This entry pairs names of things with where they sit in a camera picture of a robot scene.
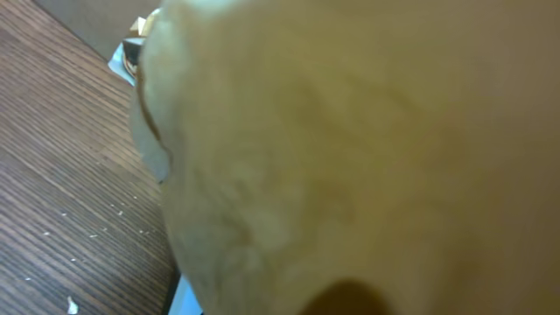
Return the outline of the brown snack bag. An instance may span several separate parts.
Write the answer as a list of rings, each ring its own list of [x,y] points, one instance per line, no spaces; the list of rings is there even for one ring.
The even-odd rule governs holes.
[[[557,0],[164,1],[131,131],[205,314],[556,314]]]

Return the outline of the white barcode scanner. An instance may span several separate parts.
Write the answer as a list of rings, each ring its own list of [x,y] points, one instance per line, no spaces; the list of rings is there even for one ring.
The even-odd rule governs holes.
[[[124,65],[123,45],[120,44],[114,51],[108,62],[108,68],[117,76],[127,81],[132,87],[136,85],[136,79],[127,71]]]

